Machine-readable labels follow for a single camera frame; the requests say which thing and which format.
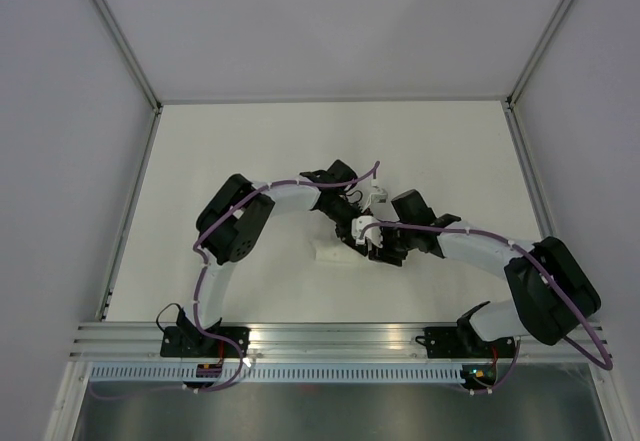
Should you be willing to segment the white cloth napkin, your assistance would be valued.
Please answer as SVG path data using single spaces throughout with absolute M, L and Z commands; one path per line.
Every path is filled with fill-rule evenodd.
M 367 258 L 349 246 L 333 240 L 313 240 L 311 246 L 314 260 L 320 263 L 340 265 L 362 265 Z

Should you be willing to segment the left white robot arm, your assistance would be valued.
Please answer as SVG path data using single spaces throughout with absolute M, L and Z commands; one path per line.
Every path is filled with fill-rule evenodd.
M 343 245 L 367 255 L 368 243 L 359 241 L 353 229 L 364 211 L 347 193 L 376 176 L 376 168 L 359 176 L 340 160 L 326 170 L 273 182 L 251 181 L 241 174 L 230 176 L 196 220 L 198 237 L 193 251 L 202 259 L 201 271 L 192 301 L 179 310 L 168 338 L 198 357 L 212 354 L 218 343 L 236 342 L 221 333 L 223 300 L 236 265 L 256 247 L 273 217 L 318 211 L 334 223 Z

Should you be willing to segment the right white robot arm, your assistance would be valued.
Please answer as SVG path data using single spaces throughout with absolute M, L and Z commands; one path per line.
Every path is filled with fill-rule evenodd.
M 370 259 L 399 266 L 412 250 L 471 265 L 506 282 L 509 299 L 485 301 L 456 322 L 459 349 L 478 356 L 492 342 L 531 335 L 552 346 L 595 314 L 601 298 L 558 238 L 513 241 L 458 216 L 436 216 L 416 190 L 392 201 L 397 221 L 361 216 L 351 226 Z

